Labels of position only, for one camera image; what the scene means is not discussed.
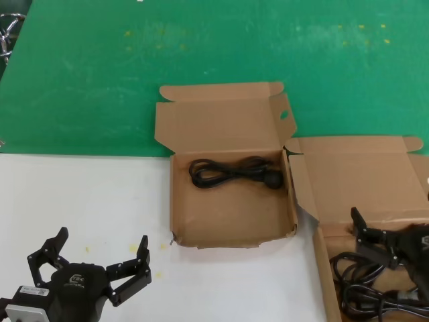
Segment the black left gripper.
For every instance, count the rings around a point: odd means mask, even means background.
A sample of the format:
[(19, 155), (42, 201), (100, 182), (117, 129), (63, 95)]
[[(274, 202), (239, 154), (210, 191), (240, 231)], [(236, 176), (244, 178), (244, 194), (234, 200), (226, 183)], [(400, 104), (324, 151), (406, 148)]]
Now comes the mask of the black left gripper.
[[(94, 264), (69, 264), (60, 255), (68, 239), (68, 229), (48, 238), (43, 246), (27, 257), (35, 285), (45, 285), (40, 268), (49, 264), (57, 271), (52, 274), (48, 288), (53, 294), (52, 321), (99, 321), (108, 299), (118, 307), (151, 283), (148, 236), (144, 235), (132, 260), (106, 267)], [(110, 282), (129, 278), (117, 288)]]

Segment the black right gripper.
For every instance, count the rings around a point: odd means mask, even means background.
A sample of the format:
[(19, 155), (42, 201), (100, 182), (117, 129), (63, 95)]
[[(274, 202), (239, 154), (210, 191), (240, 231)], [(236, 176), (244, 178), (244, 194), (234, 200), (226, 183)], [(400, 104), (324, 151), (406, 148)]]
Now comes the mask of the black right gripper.
[(420, 292), (428, 292), (428, 224), (410, 225), (397, 233), (369, 228), (356, 207), (351, 208), (351, 218), (357, 253), (386, 268), (397, 268), (398, 247), (410, 279)]

